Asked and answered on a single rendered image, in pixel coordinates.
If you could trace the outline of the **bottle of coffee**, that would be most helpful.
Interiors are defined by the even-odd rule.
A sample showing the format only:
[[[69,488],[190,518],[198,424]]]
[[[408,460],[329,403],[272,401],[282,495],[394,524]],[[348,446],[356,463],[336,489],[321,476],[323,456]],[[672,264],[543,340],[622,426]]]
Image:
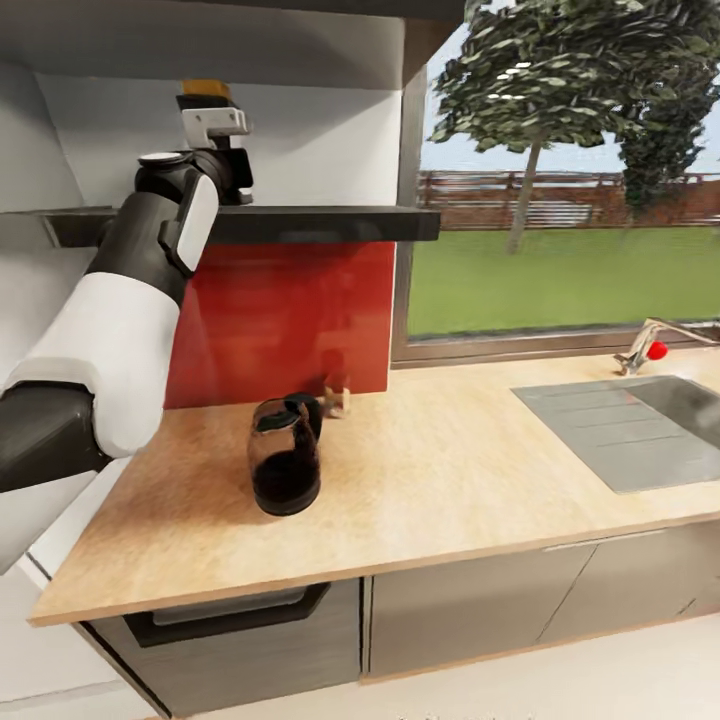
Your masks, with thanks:
[[[231,88],[222,81],[214,79],[182,79],[184,95],[177,95],[175,100],[179,111],[183,109],[217,109],[239,106],[233,103]],[[241,147],[241,135],[217,136],[212,138],[217,149],[235,149]],[[219,197],[219,205],[248,206],[254,203],[251,189],[227,189]]]

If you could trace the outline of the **electric kettle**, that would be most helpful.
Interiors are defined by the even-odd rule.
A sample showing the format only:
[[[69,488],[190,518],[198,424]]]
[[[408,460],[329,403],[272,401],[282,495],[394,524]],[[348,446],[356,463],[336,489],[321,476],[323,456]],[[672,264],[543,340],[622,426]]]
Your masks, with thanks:
[[[319,399],[297,392],[260,403],[247,439],[253,493],[265,513],[295,515],[310,507],[321,490]]]

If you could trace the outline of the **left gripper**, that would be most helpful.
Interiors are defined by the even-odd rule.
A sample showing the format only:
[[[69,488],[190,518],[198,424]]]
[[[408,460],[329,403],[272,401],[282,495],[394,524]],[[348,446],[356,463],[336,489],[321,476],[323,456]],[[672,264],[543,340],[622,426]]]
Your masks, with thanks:
[[[251,189],[255,184],[245,148],[193,149],[192,153],[210,161],[219,172],[222,194],[227,189]]]

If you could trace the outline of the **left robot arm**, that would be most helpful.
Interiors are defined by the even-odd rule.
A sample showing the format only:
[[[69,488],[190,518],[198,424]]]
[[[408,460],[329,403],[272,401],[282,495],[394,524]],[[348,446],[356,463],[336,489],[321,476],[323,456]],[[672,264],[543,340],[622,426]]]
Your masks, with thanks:
[[[0,579],[108,464],[155,436],[219,197],[255,184],[246,149],[212,139],[251,135],[247,113],[181,115],[192,152],[139,159],[135,193],[100,226],[86,275],[0,390]]]

